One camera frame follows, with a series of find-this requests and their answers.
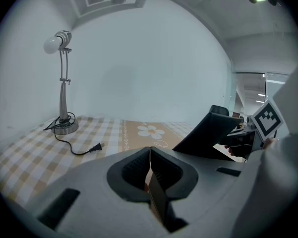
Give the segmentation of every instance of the lamp bulb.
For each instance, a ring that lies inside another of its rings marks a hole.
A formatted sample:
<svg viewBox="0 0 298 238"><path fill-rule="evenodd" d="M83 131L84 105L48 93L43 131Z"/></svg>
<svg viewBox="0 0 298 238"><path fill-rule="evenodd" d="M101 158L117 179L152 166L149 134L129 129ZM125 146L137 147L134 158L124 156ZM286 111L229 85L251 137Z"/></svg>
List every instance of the lamp bulb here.
<svg viewBox="0 0 298 238"><path fill-rule="evenodd" d="M43 48L45 53L53 54L59 49L61 44L62 40L60 38L50 37L45 41Z"/></svg>

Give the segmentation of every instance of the flower pattern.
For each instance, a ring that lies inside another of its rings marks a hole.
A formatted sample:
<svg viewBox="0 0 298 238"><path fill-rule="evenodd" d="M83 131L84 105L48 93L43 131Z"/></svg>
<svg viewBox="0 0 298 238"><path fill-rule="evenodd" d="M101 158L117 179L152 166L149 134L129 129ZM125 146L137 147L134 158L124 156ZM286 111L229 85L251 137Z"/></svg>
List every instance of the flower pattern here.
<svg viewBox="0 0 298 238"><path fill-rule="evenodd" d="M143 137L148 137L151 135L153 139L161 139L164 134L162 129L157 129L156 127L149 125L148 127L145 126L138 126L138 135Z"/></svg>

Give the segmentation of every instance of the lamp stand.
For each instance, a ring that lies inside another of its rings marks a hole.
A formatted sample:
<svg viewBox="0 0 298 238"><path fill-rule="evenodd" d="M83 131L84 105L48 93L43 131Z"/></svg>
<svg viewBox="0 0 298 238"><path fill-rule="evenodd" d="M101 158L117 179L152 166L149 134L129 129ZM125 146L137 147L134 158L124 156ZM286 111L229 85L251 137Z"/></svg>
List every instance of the lamp stand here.
<svg viewBox="0 0 298 238"><path fill-rule="evenodd" d="M75 120L74 122L70 122L69 116L68 116L68 109L66 106L66 82L69 83L71 80L68 79L68 68L69 68L69 61L68 61L68 53L72 50L69 48L62 48L60 50L60 58L61 58L61 94L60 94L60 119L59 124L57 128L54 128L55 134L57 135L66 135L70 134L78 129L78 122ZM66 55L66 77L63 78L63 59L62 59L62 53Z"/></svg>

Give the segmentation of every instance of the checkered tablecloth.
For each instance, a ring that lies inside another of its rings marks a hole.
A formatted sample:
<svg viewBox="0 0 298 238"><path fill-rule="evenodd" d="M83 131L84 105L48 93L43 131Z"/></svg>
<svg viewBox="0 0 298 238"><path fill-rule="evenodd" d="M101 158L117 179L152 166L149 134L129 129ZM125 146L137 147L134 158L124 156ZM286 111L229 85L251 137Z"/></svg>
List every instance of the checkered tablecloth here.
<svg viewBox="0 0 298 238"><path fill-rule="evenodd" d="M31 130L0 155L0 191L21 206L81 163L145 146L172 149L192 130L184 122L145 123L81 116L77 118L77 131L57 137L70 142L73 151L79 153L98 142L105 146L101 151L76 156L68 144L55 139L51 130L43 131L51 121Z"/></svg>

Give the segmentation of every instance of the cable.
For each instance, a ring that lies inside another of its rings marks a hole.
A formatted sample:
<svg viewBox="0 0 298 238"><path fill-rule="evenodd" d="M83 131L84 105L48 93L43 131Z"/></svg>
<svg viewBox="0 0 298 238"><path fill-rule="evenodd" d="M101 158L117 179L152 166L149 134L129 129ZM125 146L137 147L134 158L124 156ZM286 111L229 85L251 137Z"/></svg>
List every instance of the cable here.
<svg viewBox="0 0 298 238"><path fill-rule="evenodd" d="M74 121L71 122L70 125L69 125L69 126L71 126L72 124L74 124L74 122L75 122L75 120L76 120L76 117L75 117L75 115L74 115L73 113L71 113L71 112L68 112L68 114L72 114L72 115L74 116ZM58 139L58 138L56 137L56 134L55 134L55 129L58 128L58 127L61 127L61 125L62 125L63 123L65 123L65 122L69 122L71 118L72 118L72 117L68 115L68 118L67 118L66 120L60 120L59 124L56 124L56 122L60 119L60 117L58 117L58 118L56 118L53 122L51 122L50 125L47 126L44 130L54 129L54 136L55 136L55 138L56 138L58 141L60 141L60 142L64 142L64 143L69 144L69 145L70 145L71 152L72 152L74 155L84 155L84 154L86 154L86 153L91 153L91 152L93 152L93 151L101 150L102 147L104 147L104 144L100 144L100 143L98 143L97 145L95 145L95 146L93 146L92 148L90 148L87 152L84 152L84 153L75 153L75 152L73 152L73 150L72 150L72 145L71 145L71 143L69 143L69 142L66 141L66 140Z"/></svg>

